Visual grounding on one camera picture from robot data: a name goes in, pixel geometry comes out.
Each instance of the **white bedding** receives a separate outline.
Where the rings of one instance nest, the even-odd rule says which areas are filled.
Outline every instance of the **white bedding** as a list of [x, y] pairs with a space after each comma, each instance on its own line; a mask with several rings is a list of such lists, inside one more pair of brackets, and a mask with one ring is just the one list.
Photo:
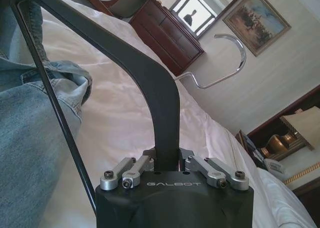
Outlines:
[[[137, 36], [133, 28], [116, 18], [86, 6], [64, 0], [108, 31], [161, 63], [155, 53]], [[154, 146], [153, 125], [147, 104], [131, 78], [69, 28], [43, 10], [43, 44], [50, 60], [70, 60], [88, 70], [93, 78], [92, 93], [84, 104], [83, 121], [77, 145], [93, 186], [99, 184], [105, 170], [112, 169], [124, 157], [139, 157]], [[243, 170], [254, 189], [253, 227], [279, 227], [288, 222], [315, 227], [298, 199], [282, 184], [267, 190], [258, 169], [245, 150], [225, 128], [212, 120], [177, 82], [180, 94], [180, 147], [201, 157], [217, 157], [229, 166]], [[289, 194], [294, 202], [283, 199], [285, 209], [267, 198]], [[80, 177], [69, 157], [40, 227], [94, 228], [95, 216]]]

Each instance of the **metal hanger hook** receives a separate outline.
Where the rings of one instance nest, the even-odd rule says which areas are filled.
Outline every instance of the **metal hanger hook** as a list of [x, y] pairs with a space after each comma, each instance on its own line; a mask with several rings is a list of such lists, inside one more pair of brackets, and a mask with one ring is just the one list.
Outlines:
[[238, 50], [240, 51], [240, 54], [241, 54], [241, 62], [240, 62], [240, 65], [239, 67], [235, 70], [235, 72], [232, 72], [231, 74], [221, 78], [221, 79], [218, 79], [210, 84], [207, 84], [207, 85], [200, 85], [195, 77], [195, 75], [190, 72], [190, 71], [187, 71], [179, 76], [177, 76], [174, 80], [177, 81], [177, 80], [180, 80], [184, 77], [188, 77], [188, 76], [191, 76], [195, 85], [200, 88], [200, 89], [207, 89], [209, 87], [212, 87], [220, 82], [223, 82], [225, 81], [226, 79], [229, 79], [230, 77], [233, 77], [234, 75], [236, 75], [237, 73], [239, 73], [245, 66], [246, 64], [246, 61], [247, 61], [247, 53], [246, 53], [246, 50], [245, 50], [245, 46], [244, 44], [235, 36], [233, 35], [230, 35], [230, 34], [215, 34], [214, 35], [214, 38], [215, 39], [219, 39], [219, 38], [224, 38], [224, 39], [227, 39], [229, 41], [232, 41], [236, 47], [238, 48]]

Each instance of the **painting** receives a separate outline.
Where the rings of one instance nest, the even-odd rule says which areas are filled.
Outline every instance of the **painting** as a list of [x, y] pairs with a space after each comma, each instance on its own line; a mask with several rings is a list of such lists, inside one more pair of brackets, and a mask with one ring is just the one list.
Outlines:
[[267, 0], [242, 0], [223, 21], [255, 56], [291, 28]]

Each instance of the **blue jeans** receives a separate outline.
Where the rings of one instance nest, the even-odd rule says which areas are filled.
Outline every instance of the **blue jeans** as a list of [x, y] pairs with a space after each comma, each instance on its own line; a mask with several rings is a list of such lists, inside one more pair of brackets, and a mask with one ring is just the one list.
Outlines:
[[[34, 228], [69, 149], [9, 5], [0, 0], [0, 227]], [[70, 61], [50, 62], [40, 7], [27, 1], [22, 10], [75, 137], [92, 79]]]

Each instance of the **silver metal linkage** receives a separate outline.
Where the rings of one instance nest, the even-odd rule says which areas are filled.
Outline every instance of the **silver metal linkage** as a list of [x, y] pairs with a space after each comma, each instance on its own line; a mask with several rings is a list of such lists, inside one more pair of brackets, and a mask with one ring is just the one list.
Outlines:
[[191, 172], [201, 172], [206, 177], [208, 185], [215, 188], [225, 188], [227, 186], [226, 175], [214, 169], [205, 162], [201, 157], [190, 155], [185, 160], [185, 170]]
[[232, 169], [218, 158], [208, 158], [205, 159], [205, 161], [216, 170], [223, 172], [226, 175], [226, 180], [233, 189], [238, 191], [246, 191], [249, 189], [249, 179], [243, 171]]
[[140, 184], [140, 176], [144, 171], [154, 170], [154, 160], [148, 155], [142, 155], [134, 166], [122, 174], [122, 186], [131, 189]]
[[113, 170], [107, 170], [100, 177], [100, 187], [104, 191], [111, 191], [118, 186], [119, 179], [123, 172], [129, 170], [134, 165], [134, 158], [124, 158]]
[[218, 79], [218, 80], [216, 80], [216, 81], [214, 81], [214, 82], [212, 82], [212, 83], [210, 83], [210, 84], [207, 84], [207, 85], [201, 85], [201, 84], [199, 84], [198, 81], [197, 81], [197, 79], [196, 79], [196, 77], [195, 77], [195, 75], [194, 75], [192, 72], [190, 72], [190, 71], [187, 71], [187, 72], [185, 72], [185, 73], [177, 76], [177, 77], [174, 79], [175, 81], [190, 76], [190, 77], [192, 78], [193, 82], [195, 83], [195, 85], [196, 85], [198, 88], [200, 88], [200, 89], [207, 89], [207, 88], [212, 87], [212, 86], [214, 86], [214, 85], [216, 85], [216, 84], [218, 84], [218, 83], [220, 83], [220, 82], [225, 81], [226, 79], [229, 79], [230, 77], [233, 77], [234, 75], [236, 75], [237, 73], [239, 73], [239, 72], [244, 68], [244, 66], [245, 66], [245, 64], [246, 64], [246, 60], [247, 60], [247, 53], [246, 53], [244, 44], [243, 44], [237, 37], [235, 37], [235, 36], [233, 36], [233, 35], [230, 35], [230, 34], [215, 34], [215, 35], [214, 35], [214, 38], [215, 38], [215, 39], [224, 38], [224, 39], [227, 39], [227, 40], [232, 41], [232, 42], [236, 45], [236, 47], [239, 49], [240, 54], [241, 54], [241, 61], [240, 61], [239, 67], [238, 67], [234, 72], [232, 72], [231, 74], [229, 74], [229, 75], [227, 75], [227, 76], [225, 76], [225, 77], [223, 77], [223, 78], [221, 78], [221, 79]]

